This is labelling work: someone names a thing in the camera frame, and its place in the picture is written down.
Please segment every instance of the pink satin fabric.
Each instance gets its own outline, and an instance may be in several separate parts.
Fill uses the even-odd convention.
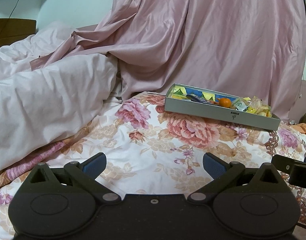
[[[173,83],[262,98],[286,118],[306,55],[303,0],[114,0],[95,31],[74,32],[41,68],[76,54],[119,58],[123,99]]]

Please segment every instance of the bed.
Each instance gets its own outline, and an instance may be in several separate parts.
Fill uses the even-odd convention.
[[[0,175],[2,184],[12,180],[0,188],[0,239],[12,239],[15,232],[8,219],[8,204],[29,174],[27,170],[42,160],[56,168],[104,152],[107,166],[96,180],[119,195],[187,196],[212,180],[201,165],[205,152],[227,162],[237,160],[247,167],[259,167],[275,154],[298,160],[306,156],[306,135],[284,123],[278,131],[269,133],[168,113],[164,111],[164,101],[164,96],[148,92],[122,103],[115,97],[109,98],[100,114],[78,133],[39,149]],[[281,176],[288,181],[286,174]],[[300,222],[306,225],[306,189],[289,187],[301,206]],[[295,234],[306,239],[302,228],[297,227]]]
[[[162,14],[156,8],[164,8],[164,0],[114,0],[95,27],[74,30],[53,23],[0,48],[0,240],[12,239],[9,203],[42,161],[63,167],[103,152],[107,166],[96,180],[122,197],[187,196],[212,180],[201,165],[205,152],[247,167],[259,167],[276,154],[303,161],[306,135],[284,122],[267,132],[164,110],[165,91],[182,83],[258,95],[275,114],[287,117],[305,59],[303,0],[275,7],[271,3],[280,0],[239,0],[234,8],[231,1],[221,0],[229,10],[221,11],[228,13],[222,15],[226,21],[215,26],[216,0],[169,0],[174,9]],[[281,4],[292,10],[277,10]],[[250,17],[255,8],[252,21],[234,18],[242,12]],[[290,19],[291,38],[281,34],[288,33],[283,23]],[[272,24],[266,28],[263,22]],[[226,42],[215,39],[216,32],[225,34]],[[268,42],[273,47],[264,49]],[[290,78],[296,79],[294,86]],[[244,82],[236,85],[240,79]],[[281,176],[287,183],[288,176]],[[306,225],[306,189],[289,187],[301,207],[299,222]],[[294,234],[306,240],[306,230],[296,227]]]

